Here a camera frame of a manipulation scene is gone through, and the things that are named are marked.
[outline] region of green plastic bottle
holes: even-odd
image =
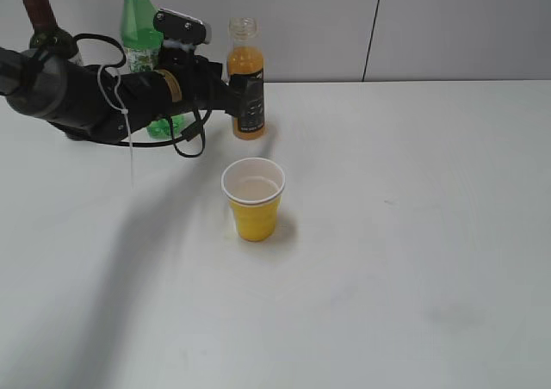
[[[130,72],[150,71],[157,64],[163,34],[153,27],[156,13],[157,10],[150,0],[124,0],[121,39]],[[173,116],[172,123],[177,136],[183,130],[183,115]],[[147,127],[147,132],[155,139],[170,138],[169,122],[155,120]]]

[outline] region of dark red bottle cap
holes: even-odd
[[[58,26],[49,0],[23,0],[23,4],[35,32],[51,32]]]

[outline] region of bottle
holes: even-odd
[[[157,64],[163,34],[153,27],[156,13],[150,0],[124,0],[121,39],[130,72],[151,71]],[[183,115],[173,116],[172,123],[177,136],[183,129]],[[169,122],[155,120],[147,127],[147,132],[155,139],[170,138]]]
[[[233,49],[227,57],[227,73],[232,79],[255,77],[264,78],[264,56],[255,46],[257,21],[250,17],[233,17],[230,19],[230,35],[233,38]],[[241,86],[239,81],[232,86]],[[246,103],[246,119],[233,118],[233,133],[241,139],[256,139],[264,134],[264,96]]]
[[[29,48],[37,49],[47,42],[48,49],[77,65],[83,65],[77,42],[58,26],[49,0],[22,0],[34,34]]]

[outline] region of yellow plastic cup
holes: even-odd
[[[239,236],[262,241],[274,232],[285,188],[282,167],[266,158],[244,158],[222,174],[222,191],[230,201]]]

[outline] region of gray wall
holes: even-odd
[[[224,60],[231,15],[261,24],[271,81],[360,81],[376,0],[153,0],[213,26],[203,53]],[[52,0],[72,33],[118,37],[122,0]],[[551,0],[381,0],[365,80],[551,78]],[[0,46],[23,49],[21,0],[0,0]],[[85,59],[116,58],[83,44]]]
[[[376,0],[152,0],[209,22],[213,41],[201,50],[225,60],[232,15],[258,18],[266,57],[266,78],[276,81],[361,81]],[[118,37],[122,0],[51,0],[60,26],[72,33]],[[0,46],[22,49],[30,35],[21,0],[0,0]],[[105,46],[83,46],[97,62]]]
[[[551,0],[381,0],[366,80],[551,77]]]

